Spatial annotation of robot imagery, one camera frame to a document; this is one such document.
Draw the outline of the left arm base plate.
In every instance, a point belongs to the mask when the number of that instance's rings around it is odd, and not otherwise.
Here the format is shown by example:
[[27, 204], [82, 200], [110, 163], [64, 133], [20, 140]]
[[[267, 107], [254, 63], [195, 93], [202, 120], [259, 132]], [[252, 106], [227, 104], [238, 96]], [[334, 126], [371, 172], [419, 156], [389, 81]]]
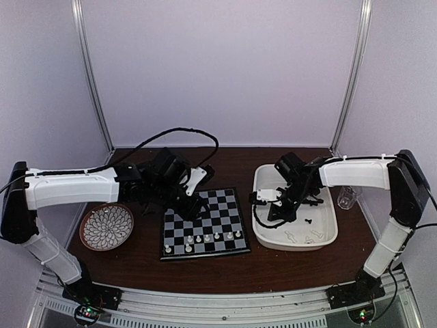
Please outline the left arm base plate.
[[117, 310], [122, 297], [119, 288], [95, 283], [76, 282], [64, 284], [62, 297], [76, 301], [81, 305], [90, 305], [99, 310]]

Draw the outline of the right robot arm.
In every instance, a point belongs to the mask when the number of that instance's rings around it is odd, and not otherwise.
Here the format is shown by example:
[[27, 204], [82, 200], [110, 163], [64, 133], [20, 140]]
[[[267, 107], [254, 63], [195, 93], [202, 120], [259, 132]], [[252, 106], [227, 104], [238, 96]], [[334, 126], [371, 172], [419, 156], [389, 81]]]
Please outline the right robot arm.
[[291, 152], [282, 156], [274, 168], [286, 186], [278, 188], [279, 195], [269, 202], [268, 220], [273, 228], [295, 221], [301, 205], [318, 205], [318, 194], [324, 187], [369, 187], [390, 192], [389, 221], [350, 286], [350, 296], [359, 302], [376, 291], [380, 276], [408, 244], [433, 198], [409, 150], [390, 156], [320, 157], [308, 163]]

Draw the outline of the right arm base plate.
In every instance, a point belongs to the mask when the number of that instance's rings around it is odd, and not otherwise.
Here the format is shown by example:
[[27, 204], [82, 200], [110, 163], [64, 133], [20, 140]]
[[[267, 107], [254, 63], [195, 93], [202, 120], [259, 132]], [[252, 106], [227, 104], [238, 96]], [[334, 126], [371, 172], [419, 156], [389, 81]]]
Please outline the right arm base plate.
[[326, 296], [332, 310], [371, 302], [385, 294], [383, 287], [377, 286], [372, 290], [359, 289], [356, 283], [334, 285], [326, 289]]

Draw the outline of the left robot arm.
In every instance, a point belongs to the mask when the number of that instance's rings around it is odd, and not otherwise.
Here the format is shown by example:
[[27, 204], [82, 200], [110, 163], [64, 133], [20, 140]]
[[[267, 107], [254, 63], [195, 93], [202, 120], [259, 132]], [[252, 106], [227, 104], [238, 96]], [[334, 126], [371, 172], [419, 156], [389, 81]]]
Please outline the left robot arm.
[[38, 209], [86, 202], [155, 203], [192, 221], [206, 207], [195, 195], [195, 189], [213, 173], [209, 166], [191, 167], [167, 148], [151, 161], [138, 165], [121, 162], [50, 172], [29, 169], [26, 162], [17, 162], [1, 190], [4, 194], [1, 238], [26, 247], [83, 303], [92, 303], [98, 298], [98, 288], [92, 283], [87, 267], [44, 228], [38, 220]]

